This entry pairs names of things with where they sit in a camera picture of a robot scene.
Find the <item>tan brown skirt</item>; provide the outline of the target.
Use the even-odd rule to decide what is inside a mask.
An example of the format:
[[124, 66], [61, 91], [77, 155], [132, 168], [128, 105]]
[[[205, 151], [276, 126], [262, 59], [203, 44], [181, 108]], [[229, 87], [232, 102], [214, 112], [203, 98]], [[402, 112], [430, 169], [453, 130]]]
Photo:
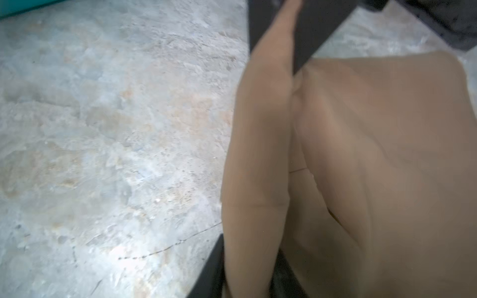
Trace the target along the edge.
[[224, 296], [268, 298], [279, 252], [308, 296], [477, 295], [477, 120], [447, 52], [293, 70], [287, 1], [237, 89], [222, 180]]

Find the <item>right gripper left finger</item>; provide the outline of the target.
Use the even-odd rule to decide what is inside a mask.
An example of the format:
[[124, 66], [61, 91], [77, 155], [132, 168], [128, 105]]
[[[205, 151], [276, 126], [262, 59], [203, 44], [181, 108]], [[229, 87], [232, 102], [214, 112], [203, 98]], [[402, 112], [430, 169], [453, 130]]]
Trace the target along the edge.
[[221, 234], [187, 298], [221, 298], [224, 281], [224, 236]]

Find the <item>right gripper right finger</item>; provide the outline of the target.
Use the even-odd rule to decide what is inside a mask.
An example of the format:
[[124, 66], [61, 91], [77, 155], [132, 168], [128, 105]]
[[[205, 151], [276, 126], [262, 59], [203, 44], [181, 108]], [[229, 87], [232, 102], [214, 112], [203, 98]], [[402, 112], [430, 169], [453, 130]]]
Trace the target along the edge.
[[270, 295], [272, 298], [309, 298], [281, 250], [273, 271]]

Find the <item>grey dotted skirt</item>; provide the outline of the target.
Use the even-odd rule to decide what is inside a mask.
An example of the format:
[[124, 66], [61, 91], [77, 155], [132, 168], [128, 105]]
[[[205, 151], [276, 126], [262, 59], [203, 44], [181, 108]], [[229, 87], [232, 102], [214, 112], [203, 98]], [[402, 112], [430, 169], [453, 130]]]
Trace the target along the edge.
[[448, 46], [469, 51], [477, 46], [477, 0], [397, 0]]

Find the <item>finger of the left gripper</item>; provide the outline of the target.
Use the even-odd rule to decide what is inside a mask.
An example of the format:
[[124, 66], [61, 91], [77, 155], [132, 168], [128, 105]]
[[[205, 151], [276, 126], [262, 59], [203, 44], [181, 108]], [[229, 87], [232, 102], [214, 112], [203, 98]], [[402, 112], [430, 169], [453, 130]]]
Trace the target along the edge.
[[248, 0], [248, 45], [253, 52], [283, 5], [282, 0]]
[[354, 0], [306, 0], [294, 31], [293, 73], [297, 73], [357, 8]]

